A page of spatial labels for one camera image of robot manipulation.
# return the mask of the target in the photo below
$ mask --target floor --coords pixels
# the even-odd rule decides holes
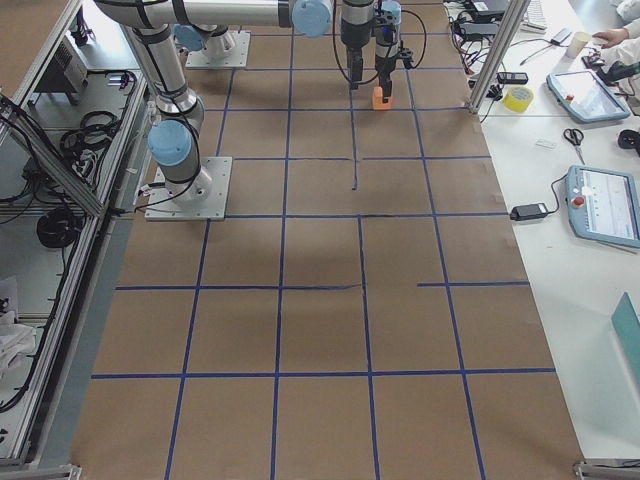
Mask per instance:
[[[252,28],[249,68],[189,73],[202,154],[234,157],[228,216],[133,220],[72,448],[83,478],[573,478],[443,7],[405,7],[431,35],[390,112],[348,91],[328,36]]]

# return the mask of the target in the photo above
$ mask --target metal post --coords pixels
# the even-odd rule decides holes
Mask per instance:
[[[502,17],[500,29],[493,46],[471,92],[471,99],[468,105],[471,113],[478,113],[478,110],[480,110],[480,105],[487,95],[491,82],[496,78],[500,63],[502,63],[502,59],[511,45],[511,40],[520,28],[520,22],[522,22],[522,17],[528,6],[529,0],[511,0],[509,2],[509,7]]]
[[[0,473],[0,480],[79,480],[82,469],[75,465]]]
[[[640,480],[640,460],[635,460],[633,464],[625,466],[628,461],[598,461],[594,464],[593,460],[579,462],[573,466],[573,470],[579,480],[585,480],[588,478],[599,478],[602,480]]]

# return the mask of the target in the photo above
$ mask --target scissors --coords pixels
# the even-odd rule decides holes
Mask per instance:
[[[564,138],[573,145],[576,149],[580,162],[585,165],[584,158],[582,158],[582,149],[580,148],[580,144],[582,143],[582,140],[584,140],[584,133],[582,133],[582,130],[577,128],[567,128],[564,131]]]

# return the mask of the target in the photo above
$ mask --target white cup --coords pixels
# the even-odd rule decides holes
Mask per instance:
[[[576,32],[564,54],[569,58],[576,58],[587,43],[589,43],[589,40],[591,40],[591,35],[587,32]]]

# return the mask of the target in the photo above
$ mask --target electronic device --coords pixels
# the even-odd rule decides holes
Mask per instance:
[[[525,72],[498,72],[496,78],[503,85],[526,85],[529,81]]]
[[[591,70],[551,73],[547,86],[579,122],[619,120],[630,115],[624,100],[610,92]]]
[[[640,248],[640,206],[631,175],[574,165],[565,186],[569,223],[578,237]]]
[[[529,2],[520,29],[535,33],[544,33],[547,31],[547,19],[542,11],[541,0],[531,0]]]
[[[589,70],[597,70],[605,65],[604,58],[600,55],[584,55],[580,59]]]
[[[87,67],[67,36],[62,37],[35,91],[39,93],[80,93],[87,80]]]
[[[549,215],[549,209],[544,203],[531,203],[513,207],[509,218],[515,222],[522,222],[523,220],[545,218],[547,215]]]
[[[569,38],[569,35],[571,35],[571,30],[569,30],[568,28],[563,28],[558,33],[556,33],[553,38],[551,38],[551,40],[549,40],[549,43],[551,43],[551,45],[560,46],[562,45],[562,42]]]
[[[501,20],[509,6],[508,0],[465,0],[464,8],[476,23],[489,23]]]
[[[499,25],[496,23],[455,23],[454,32],[465,41],[473,42],[487,37],[493,37],[498,33]]]

